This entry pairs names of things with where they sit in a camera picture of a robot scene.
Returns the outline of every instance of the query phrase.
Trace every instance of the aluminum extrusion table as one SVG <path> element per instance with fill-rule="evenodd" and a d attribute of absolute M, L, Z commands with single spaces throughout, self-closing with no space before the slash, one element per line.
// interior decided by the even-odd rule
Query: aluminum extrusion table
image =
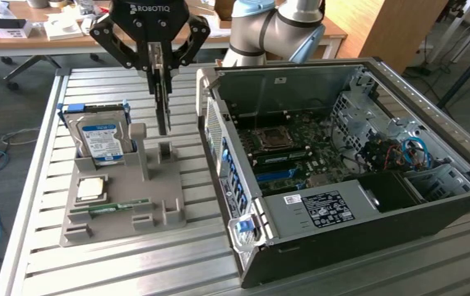
<path fill-rule="evenodd" d="M 146 146 L 161 137 L 153 98 L 145 80 L 133 70 L 59 70 L 0 273 L 0 296 L 470 294 L 470 214 L 433 237 L 260 287 L 238 288 L 196 129 L 194 73 L 204 66 L 210 64 L 181 69 L 170 95 L 170 139 L 178 149 L 188 225 L 69 248 L 59 248 L 57 243 L 74 149 L 55 116 L 55 104 L 115 103 L 126 99 L 131 120 L 147 127 Z"/>

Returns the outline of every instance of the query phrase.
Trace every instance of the wooden table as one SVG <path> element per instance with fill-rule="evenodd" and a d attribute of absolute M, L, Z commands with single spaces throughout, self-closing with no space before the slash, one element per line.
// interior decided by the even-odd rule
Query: wooden table
<path fill-rule="evenodd" d="M 95 1 L 97 5 L 107 7 L 109 1 Z M 188 0 L 189 11 L 193 14 L 213 15 L 210 7 L 201 4 L 198 0 Z M 42 22 L 46 20 L 46 14 L 58 13 L 57 8 L 34 9 L 25 2 L 10 2 L 9 9 L 14 16 L 19 19 L 27 19 L 31 22 Z M 320 45 L 325 46 L 322 58 L 333 58 L 340 47 L 341 40 L 346 37 L 345 32 L 325 18 L 322 20 L 325 32 Z M 184 26 L 173 45 L 177 47 L 186 38 L 189 33 L 188 26 Z M 121 30 L 115 30 L 117 36 L 125 41 L 129 46 L 134 46 L 133 41 Z M 206 39 L 202 49 L 228 48 L 228 37 L 210 37 Z M 105 52 L 101 46 L 93 41 L 90 36 L 78 38 L 49 41 L 43 30 L 31 30 L 27 39 L 1 39 L 0 38 L 0 56 L 33 56 L 33 55 L 53 55 L 53 54 L 85 54 Z"/>

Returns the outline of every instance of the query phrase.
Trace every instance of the hard drive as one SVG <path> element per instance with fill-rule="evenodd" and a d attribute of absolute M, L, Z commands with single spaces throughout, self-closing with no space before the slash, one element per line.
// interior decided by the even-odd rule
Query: hard drive
<path fill-rule="evenodd" d="M 77 156 L 91 157 L 95 165 L 122 162 L 123 153 L 134 151 L 127 136 L 129 105 L 70 104 L 58 116 L 75 144 Z"/>

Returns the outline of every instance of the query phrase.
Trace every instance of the robotiq logo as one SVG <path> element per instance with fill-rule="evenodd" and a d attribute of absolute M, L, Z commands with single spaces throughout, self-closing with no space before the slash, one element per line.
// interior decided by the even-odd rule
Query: robotiq logo
<path fill-rule="evenodd" d="M 129 5 L 129 14 L 135 14 L 137 11 L 151 11 L 151 12 L 163 11 L 163 12 L 170 12 L 170 6 L 162 6 L 162 5 L 147 6 L 147 5 L 130 4 Z"/>

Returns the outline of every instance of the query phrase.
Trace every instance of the motherboard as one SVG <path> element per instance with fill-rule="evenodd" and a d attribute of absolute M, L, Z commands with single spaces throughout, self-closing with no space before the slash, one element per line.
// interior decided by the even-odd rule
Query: motherboard
<path fill-rule="evenodd" d="M 262 195 L 338 183 L 348 169 L 329 140 L 330 120 L 310 111 L 234 120 Z"/>

